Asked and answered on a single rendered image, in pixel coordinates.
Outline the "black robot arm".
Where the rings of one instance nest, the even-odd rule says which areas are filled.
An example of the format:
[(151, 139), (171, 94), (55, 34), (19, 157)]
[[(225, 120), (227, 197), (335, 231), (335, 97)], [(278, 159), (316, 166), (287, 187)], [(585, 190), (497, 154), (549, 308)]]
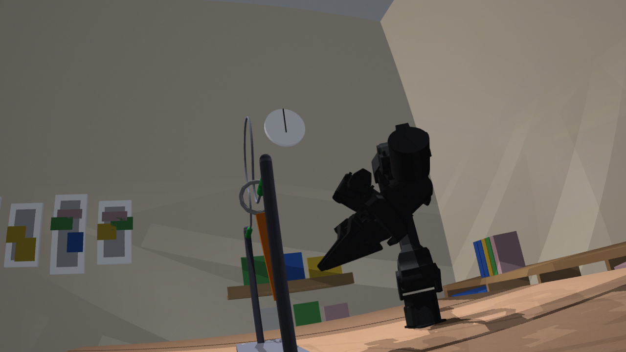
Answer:
[[(423, 203), (426, 206), (431, 203), (429, 135), (408, 123), (396, 125), (395, 129), (387, 142), (377, 145), (377, 154), (372, 161), (374, 180), (380, 192), (389, 185), (401, 189), (412, 202), (415, 212)], [(387, 195), (387, 189), (378, 193), (371, 183), (372, 173), (366, 169), (345, 174), (333, 199), (357, 212), (374, 195)], [(443, 291), (441, 272), (432, 262), (429, 249), (420, 245), (413, 218), (406, 222), (407, 235), (400, 240), (396, 279), (400, 300), (405, 304), (404, 329), (421, 329), (447, 321), (441, 319), (436, 294)], [(403, 293), (431, 287), (435, 289), (403, 296)]]

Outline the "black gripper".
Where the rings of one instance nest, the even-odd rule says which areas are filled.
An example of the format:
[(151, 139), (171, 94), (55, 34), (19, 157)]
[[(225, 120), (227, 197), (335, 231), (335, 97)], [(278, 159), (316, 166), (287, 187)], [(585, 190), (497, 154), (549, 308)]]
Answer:
[(380, 242), (385, 239), (391, 246), (407, 235), (406, 221), (413, 217), (413, 204), (398, 187), (389, 185), (385, 189), (386, 196), (374, 195), (335, 228), (337, 241), (317, 265), (321, 271), (382, 250)]

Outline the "orange handle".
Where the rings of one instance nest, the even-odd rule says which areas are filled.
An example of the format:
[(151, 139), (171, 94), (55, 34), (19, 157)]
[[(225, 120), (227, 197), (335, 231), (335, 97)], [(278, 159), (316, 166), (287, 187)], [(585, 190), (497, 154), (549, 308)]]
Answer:
[(274, 292), (272, 266), (271, 266), (271, 262), (270, 262), (270, 253), (269, 253), (269, 244), (268, 244), (268, 232), (267, 232), (267, 227), (266, 227), (265, 210), (252, 210), (252, 209), (249, 209), (248, 206), (246, 206), (246, 204), (244, 203), (244, 199), (243, 199), (243, 194), (245, 192), (245, 189), (247, 189), (249, 186), (251, 186), (253, 184), (257, 184), (259, 182), (260, 182), (260, 180), (257, 179), (257, 180), (251, 180), (251, 181), (245, 183), (241, 187), (241, 190), (240, 190), (240, 193), (239, 193), (239, 200), (240, 200), (241, 206), (243, 207), (243, 209), (247, 213), (256, 215), (257, 225), (258, 225), (258, 228), (259, 228), (260, 242), (261, 242), (261, 245), (262, 245), (264, 258), (265, 258), (266, 266), (267, 266), (267, 269), (268, 269), (269, 283), (270, 283), (271, 288), (272, 288), (273, 298), (276, 301), (276, 296), (275, 296), (275, 292)]

